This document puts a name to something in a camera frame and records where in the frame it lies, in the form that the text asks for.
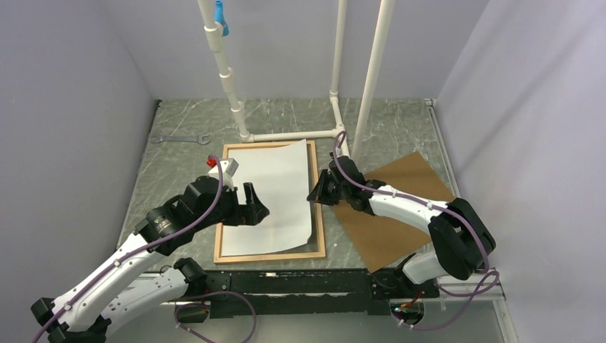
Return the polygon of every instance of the metal wrench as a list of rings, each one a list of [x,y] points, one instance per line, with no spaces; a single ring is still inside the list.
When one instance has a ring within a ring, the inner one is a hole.
[[[210,143],[209,134],[201,134],[199,136],[164,136],[163,134],[155,134],[149,137],[151,143],[160,143],[161,141],[188,141],[206,145]]]

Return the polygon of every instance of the pvc pipe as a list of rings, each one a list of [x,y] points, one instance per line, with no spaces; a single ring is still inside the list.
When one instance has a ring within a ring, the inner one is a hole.
[[[313,138],[334,138],[339,131],[336,129],[326,131],[306,131],[306,132],[283,132],[281,134],[250,134],[244,143],[255,141],[284,141],[288,139],[313,139]]]
[[[219,78],[223,86],[223,90],[227,94],[229,105],[232,108],[234,120],[238,125],[240,140],[246,141],[250,133],[244,122],[244,104],[238,101],[238,97],[234,87],[234,71],[227,63],[227,57],[223,50],[223,25],[218,24],[214,19],[215,4],[214,0],[198,0],[198,6],[204,20],[204,30],[207,33],[210,49],[213,52],[214,59],[219,67]]]
[[[339,108],[339,99],[336,95],[330,96],[330,103],[332,104],[332,112],[334,113],[334,121],[337,123],[336,130],[338,132],[345,130],[345,125],[343,125],[343,120],[341,118],[341,109]],[[343,141],[341,145],[341,154],[345,156],[349,156],[349,146],[347,145],[347,137]]]
[[[352,159],[355,162],[358,162],[360,157],[360,149],[362,148],[362,140],[364,139],[364,133],[366,132],[368,113],[370,113],[370,104],[374,96],[374,88],[377,85],[377,77],[379,76],[381,60],[383,60],[383,51],[385,50],[385,41],[387,40],[387,32],[389,32],[389,23],[392,20],[393,9],[394,0],[381,1],[377,28],[374,30],[374,41],[372,42],[372,50],[370,51],[370,62],[368,63],[368,72],[366,73],[362,103],[360,104],[358,124],[356,125],[356,137],[354,138],[352,152]]]
[[[334,60],[332,62],[331,95],[337,95],[339,93],[339,72],[341,71],[341,53],[343,52],[346,13],[347,0],[339,0],[339,10],[337,12],[337,37],[334,40]]]

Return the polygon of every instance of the brown board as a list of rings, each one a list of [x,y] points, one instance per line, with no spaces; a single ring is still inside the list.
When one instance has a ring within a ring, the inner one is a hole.
[[[294,141],[264,142],[264,143],[242,143],[225,144],[223,148],[223,158],[229,157],[229,151],[233,149],[265,149],[286,146],[295,143]],[[318,161],[316,157],[315,141],[307,140],[307,159],[309,162],[309,190],[311,191],[318,182]],[[214,241],[214,263],[239,263],[239,262],[259,262],[259,261],[279,261],[286,259],[323,259],[326,257],[326,246],[324,245],[324,225],[322,222],[321,205],[315,204],[312,207],[312,236],[316,237],[317,250],[311,252],[275,252],[271,254],[241,255],[241,256],[223,256],[221,254],[223,225],[217,225],[217,235]]]
[[[364,175],[426,199],[450,202],[455,196],[421,154],[415,152]],[[431,241],[429,235],[386,217],[373,217],[342,202],[334,213],[369,271],[375,272]]]

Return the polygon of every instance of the marble tabletop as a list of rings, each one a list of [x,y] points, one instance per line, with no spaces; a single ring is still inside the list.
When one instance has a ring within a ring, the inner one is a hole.
[[[246,123],[251,133],[326,130],[334,127],[332,105],[328,99],[249,99]],[[353,143],[360,99],[340,99],[343,122]],[[148,143],[136,179],[118,245],[132,233],[134,225],[152,208],[181,194],[185,186],[209,171],[208,154],[221,156],[224,144],[239,143],[236,124],[226,99],[162,101],[154,119],[152,134],[194,136],[209,134],[208,145],[195,143]],[[333,141],[317,139],[318,167],[326,168]],[[436,128],[423,99],[376,99],[372,102],[363,154],[358,163],[362,172],[372,171],[402,156],[418,151],[452,189],[445,157]],[[194,258],[203,269],[341,269],[364,268],[341,224],[329,207],[322,207],[327,257],[315,260],[222,264],[213,262],[215,228],[208,227],[180,247],[163,263],[151,268],[159,271],[182,257]]]

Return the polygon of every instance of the blue valve handle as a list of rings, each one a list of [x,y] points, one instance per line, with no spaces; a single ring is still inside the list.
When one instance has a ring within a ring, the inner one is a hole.
[[[223,37],[225,37],[229,34],[229,26],[227,26],[227,22],[223,16],[223,1],[216,0],[214,3],[217,6],[217,8],[214,10],[214,20],[223,25]]]

